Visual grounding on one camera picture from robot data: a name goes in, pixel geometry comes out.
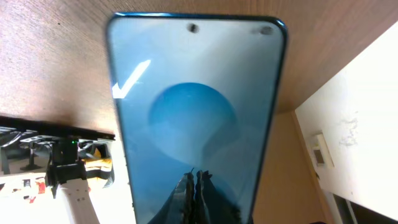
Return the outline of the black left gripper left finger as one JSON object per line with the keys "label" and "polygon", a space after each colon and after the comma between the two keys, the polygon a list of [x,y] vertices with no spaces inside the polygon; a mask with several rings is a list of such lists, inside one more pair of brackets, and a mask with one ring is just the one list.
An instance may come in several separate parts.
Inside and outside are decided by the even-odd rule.
{"label": "black left gripper left finger", "polygon": [[184,173],[149,224],[189,224],[193,219],[195,184],[192,171]]}

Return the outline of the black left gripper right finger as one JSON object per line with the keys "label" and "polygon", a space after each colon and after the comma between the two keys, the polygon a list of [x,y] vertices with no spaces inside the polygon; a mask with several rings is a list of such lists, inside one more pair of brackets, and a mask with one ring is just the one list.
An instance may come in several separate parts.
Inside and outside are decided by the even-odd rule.
{"label": "black left gripper right finger", "polygon": [[199,170],[195,186],[195,222],[199,224],[241,224],[240,209],[211,181],[212,174]]}

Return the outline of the blue Galaxy smartphone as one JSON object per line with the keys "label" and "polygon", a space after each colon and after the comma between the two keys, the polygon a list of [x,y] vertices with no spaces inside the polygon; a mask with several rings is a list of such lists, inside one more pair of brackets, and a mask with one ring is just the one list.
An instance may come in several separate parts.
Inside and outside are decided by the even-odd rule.
{"label": "blue Galaxy smartphone", "polygon": [[199,170],[240,209],[241,223],[252,222],[287,41],[286,24],[272,16],[117,12],[109,20],[137,223],[150,222],[184,173],[196,186]]}

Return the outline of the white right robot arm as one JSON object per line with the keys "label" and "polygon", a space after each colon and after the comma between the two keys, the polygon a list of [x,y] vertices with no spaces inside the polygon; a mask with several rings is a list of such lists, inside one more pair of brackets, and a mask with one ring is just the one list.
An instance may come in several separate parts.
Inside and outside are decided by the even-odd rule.
{"label": "white right robot arm", "polygon": [[99,224],[88,190],[85,163],[76,139],[59,139],[50,146],[45,183],[65,207],[70,223]]}

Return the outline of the white power strip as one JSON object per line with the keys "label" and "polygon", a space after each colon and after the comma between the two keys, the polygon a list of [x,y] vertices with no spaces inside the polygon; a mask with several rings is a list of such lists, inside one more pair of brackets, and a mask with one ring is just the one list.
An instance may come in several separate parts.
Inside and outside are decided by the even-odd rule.
{"label": "white power strip", "polygon": [[1,176],[1,206],[55,204],[44,172],[28,172]]}

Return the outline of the white wall thermostat panel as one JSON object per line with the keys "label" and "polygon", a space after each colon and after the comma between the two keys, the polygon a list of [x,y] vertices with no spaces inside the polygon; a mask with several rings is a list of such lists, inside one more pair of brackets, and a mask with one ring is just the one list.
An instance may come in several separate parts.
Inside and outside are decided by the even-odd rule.
{"label": "white wall thermostat panel", "polygon": [[322,133],[316,133],[309,139],[309,151],[315,167],[332,169],[335,167],[326,139]]}

